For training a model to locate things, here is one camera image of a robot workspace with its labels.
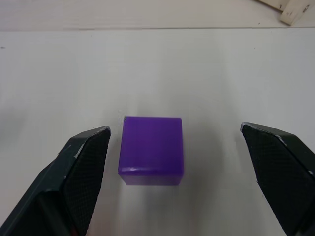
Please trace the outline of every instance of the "white table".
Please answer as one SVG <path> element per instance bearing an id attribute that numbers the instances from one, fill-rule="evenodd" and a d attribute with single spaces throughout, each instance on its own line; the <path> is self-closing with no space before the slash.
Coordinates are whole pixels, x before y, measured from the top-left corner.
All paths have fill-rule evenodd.
<path id="1" fill-rule="evenodd" d="M 71 136 L 109 125 L 91 236 L 284 236 L 241 122 L 315 151 L 315 30 L 0 33 L 0 223 Z M 179 187 L 118 176 L 124 116 L 181 117 Z"/>

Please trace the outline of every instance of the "purple block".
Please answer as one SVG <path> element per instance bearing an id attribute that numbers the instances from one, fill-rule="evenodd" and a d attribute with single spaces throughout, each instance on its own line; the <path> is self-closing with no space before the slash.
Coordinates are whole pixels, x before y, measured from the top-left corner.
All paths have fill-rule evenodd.
<path id="1" fill-rule="evenodd" d="M 178 185 L 184 175 L 182 119 L 126 117 L 118 172 L 126 184 Z"/>

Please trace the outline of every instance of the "wooden block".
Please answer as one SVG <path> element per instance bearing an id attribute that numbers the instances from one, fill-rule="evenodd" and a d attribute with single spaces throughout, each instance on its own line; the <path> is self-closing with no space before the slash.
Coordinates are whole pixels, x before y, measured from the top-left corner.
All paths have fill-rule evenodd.
<path id="1" fill-rule="evenodd" d="M 293 25 L 314 3 L 315 0 L 290 0 L 280 20 L 288 25 Z"/>

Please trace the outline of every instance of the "wooden object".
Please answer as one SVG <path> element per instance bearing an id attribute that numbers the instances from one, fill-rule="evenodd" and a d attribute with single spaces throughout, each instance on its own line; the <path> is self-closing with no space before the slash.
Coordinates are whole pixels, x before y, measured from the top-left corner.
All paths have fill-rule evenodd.
<path id="1" fill-rule="evenodd" d="M 293 25 L 302 15 L 315 4 L 315 0 L 260 0 L 280 11 L 280 20 Z"/>

